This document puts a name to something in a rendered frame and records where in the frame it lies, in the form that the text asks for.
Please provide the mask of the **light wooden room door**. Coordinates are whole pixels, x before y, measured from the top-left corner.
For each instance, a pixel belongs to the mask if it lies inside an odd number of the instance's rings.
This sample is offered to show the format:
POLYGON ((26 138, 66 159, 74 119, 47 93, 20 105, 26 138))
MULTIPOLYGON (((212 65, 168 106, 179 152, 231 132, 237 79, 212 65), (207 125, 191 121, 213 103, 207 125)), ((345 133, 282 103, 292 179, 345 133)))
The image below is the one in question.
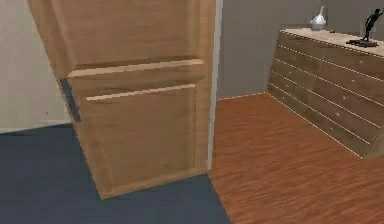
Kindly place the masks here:
POLYGON ((102 199, 204 174, 217 0, 27 0, 102 199))

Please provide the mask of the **brown wooden chest of drawers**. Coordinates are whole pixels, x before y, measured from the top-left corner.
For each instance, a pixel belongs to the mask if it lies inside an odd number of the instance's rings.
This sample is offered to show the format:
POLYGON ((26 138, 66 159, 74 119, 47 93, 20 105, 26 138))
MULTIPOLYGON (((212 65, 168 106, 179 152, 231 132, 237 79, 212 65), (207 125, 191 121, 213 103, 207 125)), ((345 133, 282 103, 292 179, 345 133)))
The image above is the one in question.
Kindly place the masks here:
POLYGON ((358 157, 384 156, 384 41, 279 32, 267 93, 358 157))

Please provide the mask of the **white vase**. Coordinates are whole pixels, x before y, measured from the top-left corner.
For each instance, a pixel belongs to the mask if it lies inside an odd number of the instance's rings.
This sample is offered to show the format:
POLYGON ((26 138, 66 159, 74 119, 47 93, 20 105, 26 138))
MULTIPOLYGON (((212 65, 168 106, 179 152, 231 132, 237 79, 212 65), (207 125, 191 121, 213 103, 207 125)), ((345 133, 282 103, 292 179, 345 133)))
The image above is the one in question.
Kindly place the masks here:
POLYGON ((326 20, 323 16, 324 7, 321 6, 319 13, 310 21, 310 28, 315 31, 320 31, 324 28, 326 20))

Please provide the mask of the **black figure statue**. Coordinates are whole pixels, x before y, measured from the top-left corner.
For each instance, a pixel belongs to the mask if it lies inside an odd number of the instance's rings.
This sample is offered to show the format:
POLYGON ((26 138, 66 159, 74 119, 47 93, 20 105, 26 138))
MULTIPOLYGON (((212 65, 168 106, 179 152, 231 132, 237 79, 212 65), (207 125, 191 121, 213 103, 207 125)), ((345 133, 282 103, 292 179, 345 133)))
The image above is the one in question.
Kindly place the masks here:
POLYGON ((349 40, 347 41, 347 44, 359 46, 363 48, 377 47, 378 43, 370 40, 370 32, 373 29, 376 21, 383 14, 384 14, 384 9, 380 10, 379 8, 376 8, 375 11, 366 19, 364 37, 358 40, 349 40))

